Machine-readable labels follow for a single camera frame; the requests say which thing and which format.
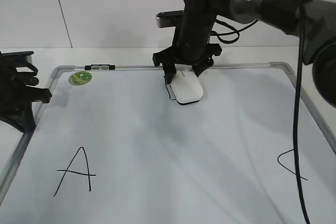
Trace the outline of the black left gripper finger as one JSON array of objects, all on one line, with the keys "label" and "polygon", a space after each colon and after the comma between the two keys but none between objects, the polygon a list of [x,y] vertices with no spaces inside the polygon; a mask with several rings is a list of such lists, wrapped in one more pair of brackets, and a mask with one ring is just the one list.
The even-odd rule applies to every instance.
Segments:
[{"label": "black left gripper finger", "polygon": [[33,131],[36,123],[33,116],[32,103],[1,111],[1,121],[22,133]]},{"label": "black left gripper finger", "polygon": [[51,92],[49,89],[26,86],[25,99],[28,102],[49,103],[51,100]]}]

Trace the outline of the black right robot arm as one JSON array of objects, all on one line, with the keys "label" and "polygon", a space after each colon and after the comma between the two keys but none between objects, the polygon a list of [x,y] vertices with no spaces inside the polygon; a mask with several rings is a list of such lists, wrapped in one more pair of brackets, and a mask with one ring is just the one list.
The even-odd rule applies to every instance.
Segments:
[{"label": "black right robot arm", "polygon": [[218,44],[210,44],[218,16],[241,24],[263,22],[300,38],[302,61],[312,65],[320,95],[335,105],[335,3],[323,0],[183,0],[184,9],[157,14],[160,28],[174,27],[172,45],[153,55],[162,66],[165,83],[176,75],[176,65],[193,68],[196,75],[213,65]]}]

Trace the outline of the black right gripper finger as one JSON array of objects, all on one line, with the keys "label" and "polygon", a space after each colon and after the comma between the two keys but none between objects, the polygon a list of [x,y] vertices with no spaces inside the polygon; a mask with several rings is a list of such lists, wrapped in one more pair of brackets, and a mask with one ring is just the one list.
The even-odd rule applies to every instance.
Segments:
[{"label": "black right gripper finger", "polygon": [[170,84],[173,77],[176,75],[176,67],[174,63],[162,63],[164,71],[165,84]]},{"label": "black right gripper finger", "polygon": [[197,77],[199,77],[205,70],[212,67],[214,64],[214,60],[212,57],[205,58],[201,62],[193,65],[193,71]]}]

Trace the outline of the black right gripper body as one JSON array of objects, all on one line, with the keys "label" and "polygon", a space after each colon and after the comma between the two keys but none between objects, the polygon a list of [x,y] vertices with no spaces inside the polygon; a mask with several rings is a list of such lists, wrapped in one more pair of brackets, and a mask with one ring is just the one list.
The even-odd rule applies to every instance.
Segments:
[{"label": "black right gripper body", "polygon": [[183,12],[181,25],[174,27],[172,45],[153,54],[156,67],[162,63],[193,66],[205,58],[219,56],[222,52],[218,44],[208,43],[216,14]]}]

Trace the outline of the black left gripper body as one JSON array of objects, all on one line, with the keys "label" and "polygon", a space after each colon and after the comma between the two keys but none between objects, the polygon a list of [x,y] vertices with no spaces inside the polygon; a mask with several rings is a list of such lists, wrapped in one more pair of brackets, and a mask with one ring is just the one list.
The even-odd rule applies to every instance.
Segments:
[{"label": "black left gripper body", "polygon": [[24,115],[31,109],[30,88],[39,84],[33,51],[1,53],[1,114]]}]

